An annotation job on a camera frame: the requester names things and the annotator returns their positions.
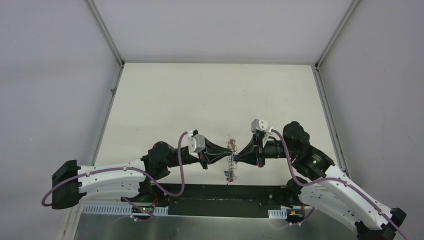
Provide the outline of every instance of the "white ceiling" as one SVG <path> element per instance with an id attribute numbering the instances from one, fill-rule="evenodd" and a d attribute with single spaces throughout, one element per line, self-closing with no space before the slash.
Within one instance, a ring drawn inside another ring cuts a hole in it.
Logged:
<path id="1" fill-rule="evenodd" d="M 123 60 L 315 63 L 351 0 L 96 0 Z"/>

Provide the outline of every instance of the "gray wall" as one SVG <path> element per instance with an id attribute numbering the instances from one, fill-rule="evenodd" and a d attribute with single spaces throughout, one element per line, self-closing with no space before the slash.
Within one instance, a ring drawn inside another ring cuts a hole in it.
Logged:
<path id="1" fill-rule="evenodd" d="M 57 237 L 66 211 L 41 199 L 63 162 L 88 163 L 117 74 L 83 0 L 1 1 L 0 239 Z"/>
<path id="2" fill-rule="evenodd" d="M 354 181 L 424 239 L 424 1 L 366 0 L 321 68 Z"/>

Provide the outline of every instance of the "robotic arm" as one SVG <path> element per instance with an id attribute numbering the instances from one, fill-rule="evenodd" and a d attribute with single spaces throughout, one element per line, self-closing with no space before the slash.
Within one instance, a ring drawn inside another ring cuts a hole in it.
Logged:
<path id="1" fill-rule="evenodd" d="M 293 178 L 282 189 L 290 199 L 285 202 L 286 206 L 305 204 L 317 208 L 356 233 L 359 240 L 392 240 L 396 231 L 401 232 L 399 226 L 406 214 L 400 208 L 391 209 L 375 200 L 352 182 L 331 158 L 310 145 L 309 134 L 298 122 L 287 124 L 281 135 L 266 121 L 255 119 L 251 123 L 251 131 L 253 135 L 249 144 L 238 154 L 210 142 L 194 130 L 188 132 L 188 146 L 179 148 L 180 155 L 178 149 L 160 141 L 141 159 L 123 164 L 77 166 L 76 160 L 67 161 L 52 176 L 51 207 L 69 208 L 78 204 L 81 198 L 134 198 L 151 193 L 151 180 L 157 183 L 156 180 L 170 174 L 168 168 L 172 167 L 180 166 L 183 173 L 182 165 L 200 163 L 203 169 L 208 169 L 208 165 L 232 156 L 235 162 L 262 168 L 266 159 L 287 158 Z M 272 133 L 281 139 L 272 137 Z M 311 182 L 295 176 L 292 167 Z M 232 178 L 231 174 L 228 173 L 228 179 Z M 183 191 L 184 182 L 180 193 L 173 195 L 179 196 Z"/>

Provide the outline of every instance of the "white wall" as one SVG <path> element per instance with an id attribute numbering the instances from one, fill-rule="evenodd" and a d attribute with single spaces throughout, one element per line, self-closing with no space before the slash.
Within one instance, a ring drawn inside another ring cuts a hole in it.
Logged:
<path id="1" fill-rule="evenodd" d="M 0 3 L 0 239 L 55 239 L 41 206 L 63 162 L 88 163 L 118 74 L 84 1 Z"/>
<path id="2" fill-rule="evenodd" d="M 125 61 L 315 63 L 352 0 L 95 0 Z"/>
<path id="3" fill-rule="evenodd" d="M 424 239 L 424 1 L 362 1 L 321 68 L 353 179 Z"/>
<path id="4" fill-rule="evenodd" d="M 256 118 L 279 131 L 298 121 L 311 144 L 336 160 L 311 66 L 127 63 L 95 164 L 141 158 L 159 141 L 176 148 L 181 133 L 194 129 L 223 147 L 234 138 L 241 151 Z M 160 182 L 180 183 L 178 167 L 169 170 Z M 226 170 L 226 159 L 208 170 L 185 165 L 185 182 L 225 185 Z M 234 185 L 281 186 L 292 178 L 284 159 L 267 159 L 263 168 L 240 163 L 234 172 Z"/>

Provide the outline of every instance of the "metal frame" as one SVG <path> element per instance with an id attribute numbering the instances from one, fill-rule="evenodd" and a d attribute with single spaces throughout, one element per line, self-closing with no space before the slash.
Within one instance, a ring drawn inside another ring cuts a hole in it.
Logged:
<path id="1" fill-rule="evenodd" d="M 117 46 L 115 45 L 114 40 L 112 39 L 111 34 L 109 33 L 108 28 L 105 25 L 105 22 L 103 21 L 102 16 L 99 13 L 99 10 L 96 7 L 96 4 L 93 0 L 84 0 L 88 10 L 90 11 L 95 24 L 97 25 L 98 29 L 101 32 L 101 35 L 103 35 L 104 40 L 106 41 L 107 46 L 109 46 L 110 51 L 112 52 L 113 56 L 115 57 L 118 64 L 122 67 L 124 65 L 124 61 L 122 60 L 121 54 L 118 51 Z"/>
<path id="2" fill-rule="evenodd" d="M 324 51 L 322 52 L 318 62 L 315 65 L 318 70 L 320 70 L 321 65 L 323 65 L 323 62 L 326 60 L 331 49 L 333 49 L 333 46 L 335 45 L 336 41 L 341 36 L 343 29 L 345 29 L 352 15 L 357 9 L 359 3 L 361 2 L 362 0 L 352 0 L 352 2 L 350 3 L 349 7 L 347 8 L 347 11 L 344 13 L 343 17 L 341 18 L 340 23 L 337 25 L 337 28 L 335 29 L 334 33 L 332 34 L 330 38 L 330 41 L 327 43 L 327 46 L 325 46 Z"/>
<path id="3" fill-rule="evenodd" d="M 111 34 L 108 31 L 108 28 L 105 25 L 105 22 L 102 19 L 102 16 L 99 13 L 99 10 L 96 7 L 96 4 L 94 3 L 94 0 L 84 0 L 86 3 L 86 6 L 88 10 L 90 11 L 93 20 L 95 21 L 99 31 L 101 32 L 106 44 L 108 45 L 111 53 L 113 54 L 114 58 L 116 59 L 117 63 L 119 64 L 119 72 L 116 79 L 116 82 L 114 84 L 114 87 L 110 90 L 112 95 L 109 101 L 109 105 L 107 108 L 106 116 L 104 120 L 102 121 L 99 137 L 97 141 L 97 145 L 95 147 L 95 150 L 90 158 L 90 164 L 94 165 L 96 162 L 96 158 L 100 149 L 100 145 L 102 143 L 102 138 L 105 133 L 106 124 L 109 119 L 109 115 L 112 110 L 112 105 L 115 99 L 115 95 L 119 86 L 119 82 L 121 80 L 122 73 L 124 71 L 124 65 L 125 62 L 121 57 L 121 54 L 118 51 L 117 46 L 115 45 Z M 351 19 L 353 13 L 357 9 L 359 3 L 362 0 L 352 0 L 350 3 L 346 13 L 344 14 L 343 18 L 341 19 L 340 23 L 338 24 L 336 30 L 334 31 L 333 35 L 331 36 L 328 44 L 325 47 L 325 50 L 322 52 L 318 62 L 316 63 L 294 63 L 294 62 L 227 62 L 227 61 L 131 61 L 128 60 L 128 63 L 204 63 L 204 64 L 277 64 L 277 65 L 311 65 L 312 72 L 315 78 L 316 87 L 318 89 L 319 98 L 321 100 L 322 108 L 324 110 L 325 119 L 327 121 L 328 130 L 330 131 L 331 141 L 333 144 L 334 149 L 336 150 L 336 157 L 337 162 L 339 164 L 339 167 L 341 167 L 347 176 L 349 176 L 345 158 L 343 156 L 343 152 L 341 149 L 339 137 L 337 135 L 336 126 L 333 119 L 333 113 L 332 108 L 330 105 L 330 102 L 327 98 L 327 93 L 325 90 L 325 86 L 322 82 L 321 75 L 320 75 L 320 67 L 322 66 L 323 62 L 327 58 L 328 54 L 330 53 L 331 49 L 337 42 L 338 38 L 341 36 L 343 29 Z M 66 212 L 66 216 L 64 218 L 62 227 L 60 232 L 57 235 L 58 240 L 74 240 L 75 233 L 77 230 L 77 225 L 81 216 L 81 212 L 83 211 L 84 206 L 83 204 L 78 204 L 77 206 L 74 206 L 70 208 Z"/>
<path id="4" fill-rule="evenodd" d="M 339 135 L 337 134 L 336 125 L 333 119 L 333 111 L 330 105 L 330 101 L 327 97 L 326 89 L 321 80 L 320 72 L 315 66 L 312 67 L 313 77 L 315 78 L 316 88 L 318 89 L 319 99 L 321 100 L 322 109 L 324 110 L 325 120 L 327 122 L 328 131 L 330 132 L 331 142 L 335 150 L 335 157 L 338 166 L 343 172 L 349 177 L 349 171 L 346 166 L 345 157 L 343 155 L 342 147 L 339 141 Z"/>

